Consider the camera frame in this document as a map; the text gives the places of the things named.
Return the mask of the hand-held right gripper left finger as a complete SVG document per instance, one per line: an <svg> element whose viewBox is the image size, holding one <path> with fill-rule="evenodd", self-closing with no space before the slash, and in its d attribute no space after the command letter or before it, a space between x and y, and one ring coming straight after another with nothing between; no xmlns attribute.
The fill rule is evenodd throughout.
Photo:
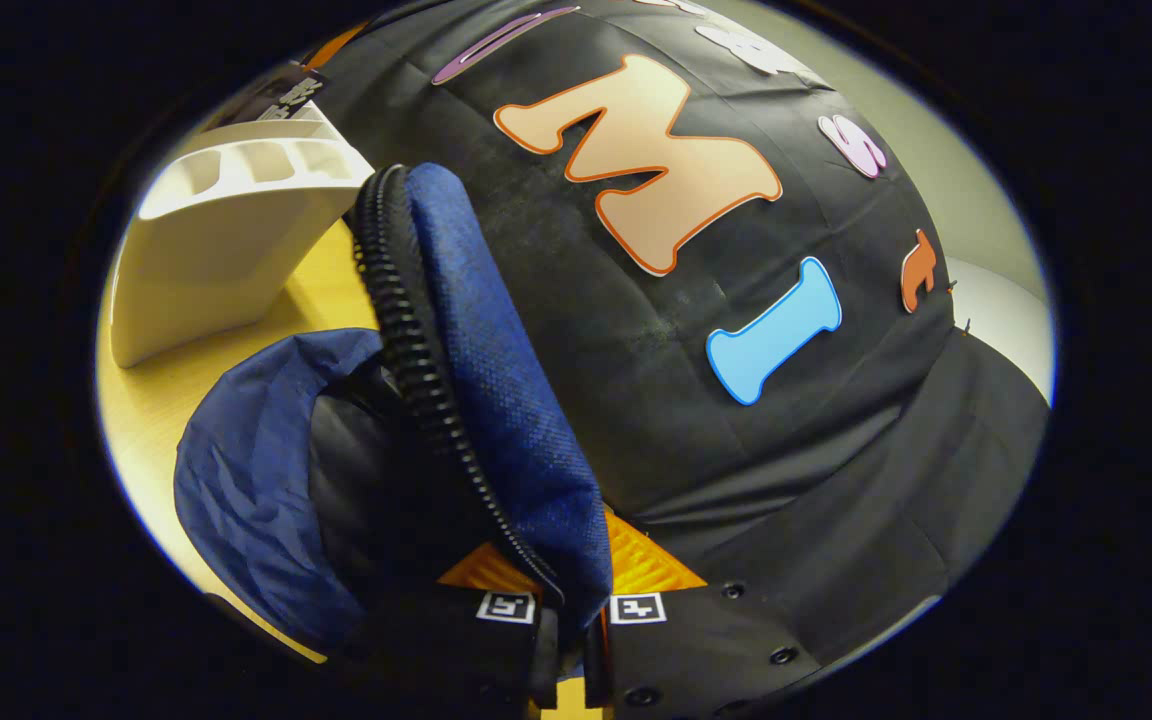
<svg viewBox="0 0 1152 720"><path fill-rule="evenodd" d="M404 714L539 714L558 705L561 609L558 588L484 543L370 598L353 676Z"/></svg>

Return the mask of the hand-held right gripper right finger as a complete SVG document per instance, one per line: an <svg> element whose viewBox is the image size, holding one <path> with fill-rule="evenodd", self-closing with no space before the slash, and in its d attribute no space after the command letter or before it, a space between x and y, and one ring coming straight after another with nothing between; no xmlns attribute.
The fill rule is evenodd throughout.
<svg viewBox="0 0 1152 720"><path fill-rule="evenodd" d="M745 579L703 579L605 509L613 592L588 630L585 705L602 717L755 717L823 662Z"/></svg>

